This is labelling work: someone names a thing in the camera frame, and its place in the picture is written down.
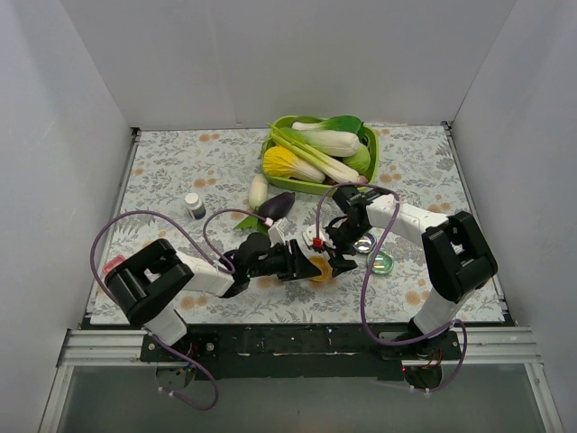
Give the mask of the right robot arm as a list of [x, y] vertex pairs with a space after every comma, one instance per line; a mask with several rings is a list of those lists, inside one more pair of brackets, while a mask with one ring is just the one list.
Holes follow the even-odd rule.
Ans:
[[316, 226], [312, 249], [331, 254], [334, 274], [345, 272], [353, 243], [372, 228], [394, 233], [422, 247], [432, 289], [423, 306], [408, 322], [403, 340], [377, 337], [366, 321], [369, 338], [384, 347], [408, 346], [418, 358], [432, 356], [441, 346], [440, 335], [463, 327], [457, 314], [472, 294], [498, 272], [497, 261], [475, 219], [465, 211], [446, 215], [402, 202], [399, 194], [373, 184], [346, 182], [326, 192], [343, 211], [337, 226]]

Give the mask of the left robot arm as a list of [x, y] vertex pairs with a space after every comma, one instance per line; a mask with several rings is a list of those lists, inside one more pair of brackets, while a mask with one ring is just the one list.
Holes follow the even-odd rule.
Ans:
[[115, 266], [106, 275], [105, 286], [129, 323], [152, 333], [160, 340], [162, 352], [180, 361], [192, 348], [188, 327], [174, 306], [181, 291], [228, 299], [246, 290], [252, 277], [274, 275], [280, 281], [293, 281], [322, 274], [297, 241], [273, 244], [262, 233], [250, 234], [224, 258], [232, 262], [234, 273], [222, 272], [160, 239]]

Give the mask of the white blue pill bottle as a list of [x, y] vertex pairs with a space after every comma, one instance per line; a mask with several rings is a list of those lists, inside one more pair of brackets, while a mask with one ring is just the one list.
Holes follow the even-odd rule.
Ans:
[[206, 215], [206, 208], [202, 198], [195, 192], [185, 196], [187, 211], [195, 220], [202, 219]]

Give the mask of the yellow round pill case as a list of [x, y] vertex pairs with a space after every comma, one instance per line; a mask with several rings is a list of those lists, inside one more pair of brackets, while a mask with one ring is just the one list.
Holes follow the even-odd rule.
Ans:
[[309, 261], [320, 271], [319, 275], [310, 278], [311, 281], [320, 283], [332, 276], [332, 268], [324, 257], [312, 256]]

